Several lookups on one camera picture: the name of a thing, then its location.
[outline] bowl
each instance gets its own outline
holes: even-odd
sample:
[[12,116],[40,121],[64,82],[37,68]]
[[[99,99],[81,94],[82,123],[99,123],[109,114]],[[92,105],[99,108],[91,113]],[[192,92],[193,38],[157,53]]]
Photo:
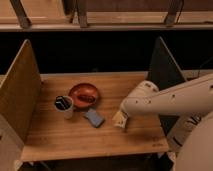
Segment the bowl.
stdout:
[[72,87],[68,94],[76,108],[88,108],[93,106],[100,98],[98,89],[90,83],[80,83]]

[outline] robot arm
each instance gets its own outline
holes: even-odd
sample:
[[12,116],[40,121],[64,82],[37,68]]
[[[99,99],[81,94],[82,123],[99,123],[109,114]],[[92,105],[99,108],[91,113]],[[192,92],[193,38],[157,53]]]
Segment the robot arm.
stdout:
[[159,91],[150,81],[142,81],[121,103],[128,115],[203,116],[213,110],[213,74]]
[[143,81],[122,101],[121,110],[128,115],[208,114],[185,141],[174,167],[176,171],[213,170],[213,74],[162,91]]

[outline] blue sponge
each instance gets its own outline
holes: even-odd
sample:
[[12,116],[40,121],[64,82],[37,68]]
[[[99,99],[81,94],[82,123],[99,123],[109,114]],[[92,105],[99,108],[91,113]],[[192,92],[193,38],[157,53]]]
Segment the blue sponge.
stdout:
[[88,112],[84,114],[84,116],[90,121],[92,126],[98,128],[105,121],[105,119],[99,115],[95,109],[90,108]]

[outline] cup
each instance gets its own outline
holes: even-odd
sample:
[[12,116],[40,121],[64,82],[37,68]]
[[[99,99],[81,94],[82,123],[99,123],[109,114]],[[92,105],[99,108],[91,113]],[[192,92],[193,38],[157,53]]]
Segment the cup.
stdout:
[[65,119],[70,119],[73,116],[74,102],[69,96],[58,96],[55,100],[56,109],[64,115]]

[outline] wooden tabletop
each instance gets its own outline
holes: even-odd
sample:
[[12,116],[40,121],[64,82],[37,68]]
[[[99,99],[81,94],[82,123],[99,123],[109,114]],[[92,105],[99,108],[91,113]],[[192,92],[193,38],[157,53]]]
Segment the wooden tabletop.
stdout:
[[[125,132],[113,125],[112,117],[124,97],[142,80],[141,73],[105,73],[49,76],[32,116],[29,134],[22,152],[23,161],[44,161],[168,151],[168,144],[157,115],[132,116]],[[67,95],[78,83],[94,84],[101,95],[94,106],[105,118],[94,128],[75,111],[65,120],[54,106],[58,95]]]

